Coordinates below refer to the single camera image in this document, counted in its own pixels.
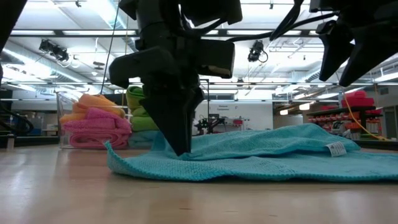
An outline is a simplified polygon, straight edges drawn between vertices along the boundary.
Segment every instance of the yellow cable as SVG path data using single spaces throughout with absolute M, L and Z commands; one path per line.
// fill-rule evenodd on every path
M 378 139 L 378 140 L 381 140 L 381 141 L 389 141 L 389 139 L 387 139 L 387 138 L 385 138 L 385 137 L 376 136 L 376 135 L 370 133 L 364 126 L 362 126 L 362 124 L 354 117 L 353 112 L 351 111 L 351 107 L 349 106 L 349 103 L 348 103 L 346 94 L 343 93 L 343 96 L 344 96 L 344 100 L 346 101 L 347 108 L 348 108 L 348 110 L 349 110 L 349 113 L 350 113 L 351 117 L 354 119 L 354 121 L 356 122 L 356 124 L 359 125 L 359 127 L 361 127 L 365 132 L 367 132 L 367 133 L 370 134 L 372 137 L 375 137 L 375 138 Z

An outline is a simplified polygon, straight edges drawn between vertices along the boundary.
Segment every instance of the white label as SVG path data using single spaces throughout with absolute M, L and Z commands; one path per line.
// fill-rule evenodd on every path
M 329 148 L 332 157 L 337 157 L 347 154 L 346 148 L 341 142 L 331 143 L 326 146 Z

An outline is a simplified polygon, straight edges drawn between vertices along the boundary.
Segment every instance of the blue towel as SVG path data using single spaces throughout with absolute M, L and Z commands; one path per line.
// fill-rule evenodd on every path
M 139 131 L 133 132 L 129 137 L 129 147 L 134 149 L 151 148 L 160 131 Z
M 331 157 L 326 145 L 338 141 L 348 153 Z M 359 152 L 353 141 L 331 135 L 315 124 L 199 136 L 192 139 L 192 153 L 179 157 L 161 133 L 151 151 L 137 157 L 122 159 L 110 144 L 106 146 L 108 167 L 113 172 L 148 179 L 398 180 L 397 155 Z

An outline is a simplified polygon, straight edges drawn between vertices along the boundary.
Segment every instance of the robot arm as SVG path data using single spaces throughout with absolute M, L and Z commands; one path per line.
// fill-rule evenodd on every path
M 129 78 L 141 78 L 146 96 L 141 105 L 181 155 L 191 150 L 193 112 L 203 100 L 198 74 L 231 78 L 235 41 L 274 40 L 295 27 L 338 15 L 336 21 L 320 24 L 317 32 L 325 46 L 320 80 L 329 79 L 348 59 L 342 86 L 398 52 L 398 1 L 312 0 L 311 12 L 335 13 L 295 23 L 302 3 L 294 0 L 292 10 L 273 32 L 221 41 L 201 36 L 224 22 L 241 21 L 239 0 L 122 0 L 120 8 L 138 21 L 139 52 L 112 63 L 111 83 L 127 88 Z M 203 29 L 191 29 L 187 19 L 196 26 L 217 21 Z

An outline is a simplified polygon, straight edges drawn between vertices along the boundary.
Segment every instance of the wooden table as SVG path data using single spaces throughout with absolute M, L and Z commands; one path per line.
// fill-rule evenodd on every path
M 2 224 L 395 224 L 397 220 L 394 183 L 163 182 L 112 174 L 104 151 L 37 146 L 0 152 Z

